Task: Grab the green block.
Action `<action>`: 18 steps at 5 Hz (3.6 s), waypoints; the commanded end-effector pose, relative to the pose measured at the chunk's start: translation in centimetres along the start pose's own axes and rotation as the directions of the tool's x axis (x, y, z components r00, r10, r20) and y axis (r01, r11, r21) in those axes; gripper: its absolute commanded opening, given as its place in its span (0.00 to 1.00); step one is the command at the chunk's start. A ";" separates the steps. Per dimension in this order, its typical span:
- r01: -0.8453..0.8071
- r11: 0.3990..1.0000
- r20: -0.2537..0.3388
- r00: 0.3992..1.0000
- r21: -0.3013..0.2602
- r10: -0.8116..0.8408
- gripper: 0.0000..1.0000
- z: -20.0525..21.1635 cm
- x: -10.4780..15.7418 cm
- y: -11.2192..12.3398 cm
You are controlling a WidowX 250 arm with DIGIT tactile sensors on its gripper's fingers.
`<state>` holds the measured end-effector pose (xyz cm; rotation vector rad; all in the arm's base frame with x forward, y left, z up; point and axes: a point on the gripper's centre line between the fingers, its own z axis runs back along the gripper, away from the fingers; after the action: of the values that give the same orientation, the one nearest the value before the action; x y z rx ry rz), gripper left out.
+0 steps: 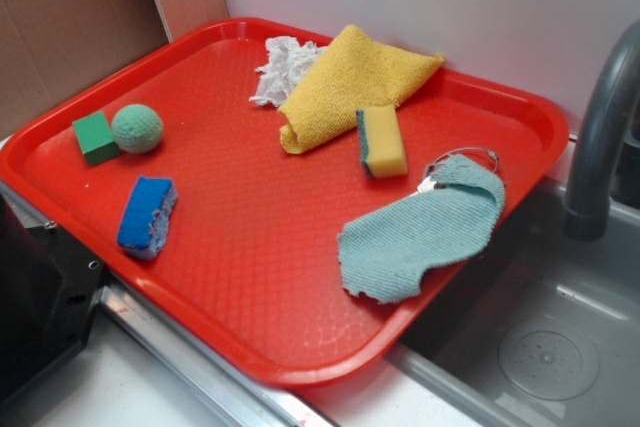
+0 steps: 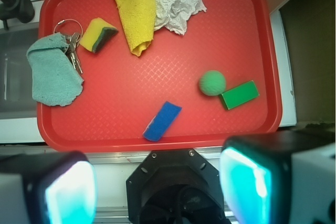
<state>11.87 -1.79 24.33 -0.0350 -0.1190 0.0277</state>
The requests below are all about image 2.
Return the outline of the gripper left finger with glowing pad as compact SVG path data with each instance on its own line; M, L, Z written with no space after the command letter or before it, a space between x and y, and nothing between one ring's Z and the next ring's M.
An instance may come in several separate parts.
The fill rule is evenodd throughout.
M81 152L1 155L1 223L93 223L97 195Z

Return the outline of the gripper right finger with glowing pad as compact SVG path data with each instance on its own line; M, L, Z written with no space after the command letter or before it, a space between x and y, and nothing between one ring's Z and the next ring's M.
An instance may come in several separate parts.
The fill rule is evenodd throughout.
M223 144L219 179L239 223L335 223L335 134L232 136Z

